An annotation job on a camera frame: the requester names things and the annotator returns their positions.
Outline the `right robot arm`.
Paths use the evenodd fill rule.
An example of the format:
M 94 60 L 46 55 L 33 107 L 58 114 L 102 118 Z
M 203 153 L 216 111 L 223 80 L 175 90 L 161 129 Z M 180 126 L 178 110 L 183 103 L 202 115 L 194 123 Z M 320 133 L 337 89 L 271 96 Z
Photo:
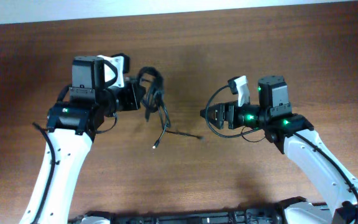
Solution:
M 303 197 L 277 203 L 273 218 L 282 223 L 358 223 L 358 178 L 352 175 L 326 147 L 314 126 L 293 113 L 288 86 L 283 76 L 258 80 L 259 103 L 250 103 L 245 76 L 234 77 L 227 88 L 236 101 L 212 105 L 200 111 L 208 128 L 218 134 L 229 129 L 262 130 L 265 138 L 308 177 L 324 199 L 324 206 L 313 205 Z

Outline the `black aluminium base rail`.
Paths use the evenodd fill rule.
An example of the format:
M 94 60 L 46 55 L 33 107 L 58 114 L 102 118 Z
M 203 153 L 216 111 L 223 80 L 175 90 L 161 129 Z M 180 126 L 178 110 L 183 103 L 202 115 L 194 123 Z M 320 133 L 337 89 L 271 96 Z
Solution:
M 117 215 L 109 212 L 89 211 L 68 220 L 68 223 L 72 224 L 274 224 L 283 222 L 282 216 L 272 208 L 146 215 Z

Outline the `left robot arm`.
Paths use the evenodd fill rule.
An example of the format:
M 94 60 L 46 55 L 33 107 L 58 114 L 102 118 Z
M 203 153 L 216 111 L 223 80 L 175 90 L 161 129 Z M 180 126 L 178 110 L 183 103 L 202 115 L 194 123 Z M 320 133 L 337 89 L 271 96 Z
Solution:
M 49 109 L 46 127 L 34 124 L 45 139 L 45 154 L 21 223 L 68 221 L 81 167 L 105 118 L 140 108 L 145 88 L 136 78 L 124 78 L 129 67 L 125 54 L 73 59 L 71 83 Z

